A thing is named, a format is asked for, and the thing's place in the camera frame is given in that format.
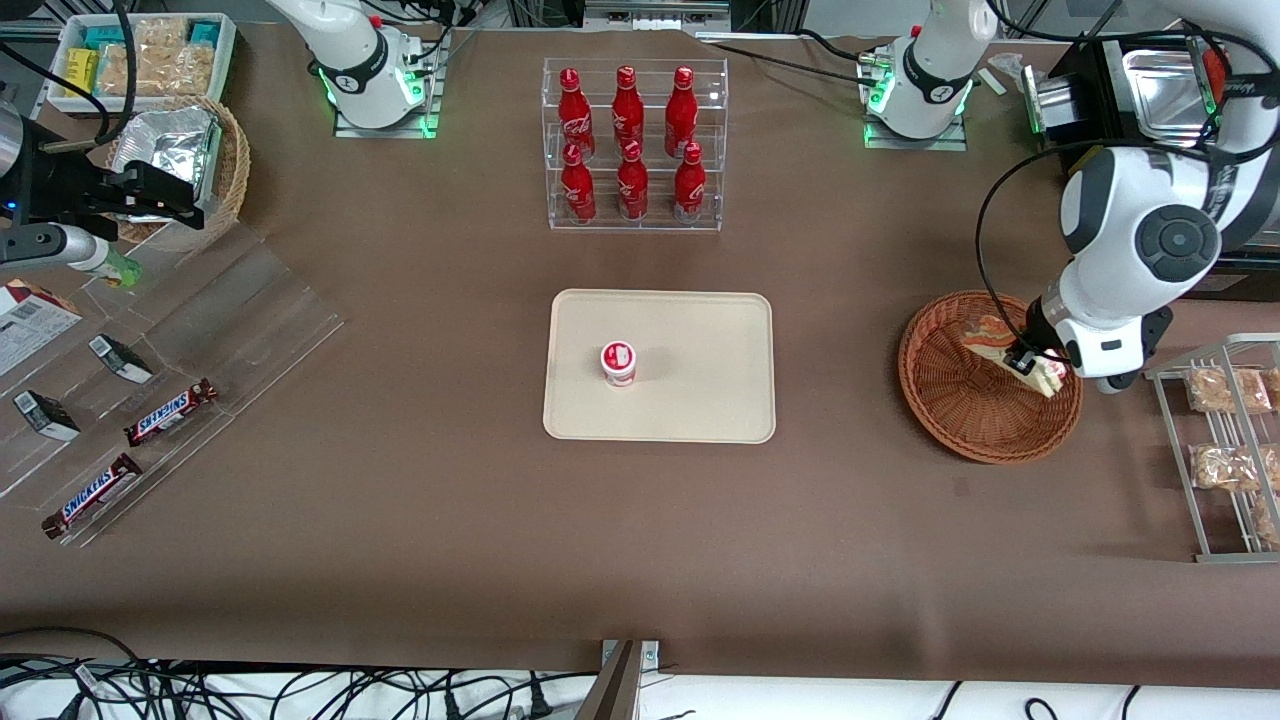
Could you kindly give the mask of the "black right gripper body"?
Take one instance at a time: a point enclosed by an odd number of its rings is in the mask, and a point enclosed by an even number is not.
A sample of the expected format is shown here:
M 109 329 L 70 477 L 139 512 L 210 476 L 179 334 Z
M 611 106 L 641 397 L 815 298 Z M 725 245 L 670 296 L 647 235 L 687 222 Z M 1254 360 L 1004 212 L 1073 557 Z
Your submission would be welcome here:
M 128 195 L 116 174 L 82 152 L 29 150 L 20 158 L 20 222 L 63 215 L 124 214 Z

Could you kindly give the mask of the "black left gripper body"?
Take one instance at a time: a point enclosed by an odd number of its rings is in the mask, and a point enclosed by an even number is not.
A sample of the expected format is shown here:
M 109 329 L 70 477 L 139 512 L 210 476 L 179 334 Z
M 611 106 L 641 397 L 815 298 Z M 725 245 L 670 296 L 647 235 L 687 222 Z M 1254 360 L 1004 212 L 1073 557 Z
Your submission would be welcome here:
M 1076 323 L 1060 293 L 1041 295 L 1027 310 L 1024 343 L 1042 356 L 1076 361 Z

